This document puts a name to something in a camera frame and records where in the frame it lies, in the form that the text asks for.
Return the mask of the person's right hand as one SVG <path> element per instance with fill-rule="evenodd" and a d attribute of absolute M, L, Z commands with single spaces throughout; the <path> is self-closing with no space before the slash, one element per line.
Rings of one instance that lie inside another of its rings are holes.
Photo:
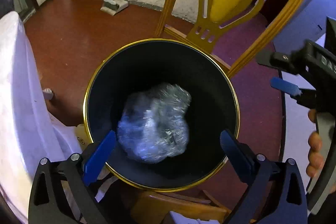
<path fill-rule="evenodd" d="M 318 175 L 318 172 L 323 168 L 325 163 L 324 157 L 320 153 L 322 148 L 322 139 L 319 133 L 316 131 L 312 132 L 307 143 L 310 150 L 307 155 L 309 164 L 306 167 L 306 174 L 310 178 L 314 178 Z"/>

